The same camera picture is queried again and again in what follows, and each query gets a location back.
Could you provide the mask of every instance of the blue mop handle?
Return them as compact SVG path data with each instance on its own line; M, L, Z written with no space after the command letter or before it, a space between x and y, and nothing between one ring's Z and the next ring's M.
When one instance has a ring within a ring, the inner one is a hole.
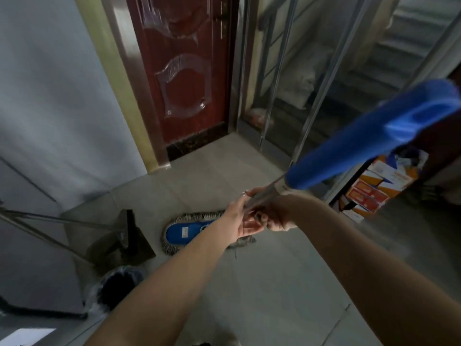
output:
M305 190L350 167L411 141L423 128L461 108L457 88L448 80L431 80L399 94L357 118L285 176L253 197L246 211L289 189Z

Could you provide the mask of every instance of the red door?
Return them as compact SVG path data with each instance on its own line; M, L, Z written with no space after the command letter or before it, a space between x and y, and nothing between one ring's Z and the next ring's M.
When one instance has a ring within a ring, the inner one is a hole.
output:
M223 122L227 0L127 2L165 143Z

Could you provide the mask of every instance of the tiled floor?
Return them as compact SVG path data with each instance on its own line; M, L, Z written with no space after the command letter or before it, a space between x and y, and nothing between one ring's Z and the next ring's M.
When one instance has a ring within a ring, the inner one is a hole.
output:
M170 169L140 177L66 215L110 223L120 209L133 209L157 254L145 264L152 272L167 260L159 236L173 215L223 209L241 192L281 174L244 139L231 134L173 161ZM71 245L80 243L80 250L82 237L90 236L69 231ZM264 231L256 239L255 244L225 252L179 345L212 342L222 331L233 332L243 346L320 346L328 336L326 345L379 344L300 231Z

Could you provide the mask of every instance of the dust mop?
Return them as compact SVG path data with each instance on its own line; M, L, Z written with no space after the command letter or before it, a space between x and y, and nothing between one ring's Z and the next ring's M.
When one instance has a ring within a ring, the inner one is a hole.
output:
M364 114L307 154L286 174L252 197L245 213L295 190L306 190L379 154L410 142L417 133L461 108L458 89L448 80L431 80ZM306 130L310 121L306 121ZM164 252L173 255L223 211L183 214L163 229Z

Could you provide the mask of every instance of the hand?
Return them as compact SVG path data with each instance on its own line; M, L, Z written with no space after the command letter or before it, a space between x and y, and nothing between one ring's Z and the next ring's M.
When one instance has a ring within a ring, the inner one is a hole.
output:
M246 193L249 197L253 197L264 188L265 187L256 187ZM287 231L290 228L297 227L289 218L289 207L286 204L288 197L291 196L280 196L269 205L255 209L254 218L256 221L274 232Z
M243 221L243 206L249 199L250 197L247 195L241 196L236 202L230 203L224 214L216 220L229 235L229 244L241 237L259 233L264 229L264 226L255 221L252 215Z

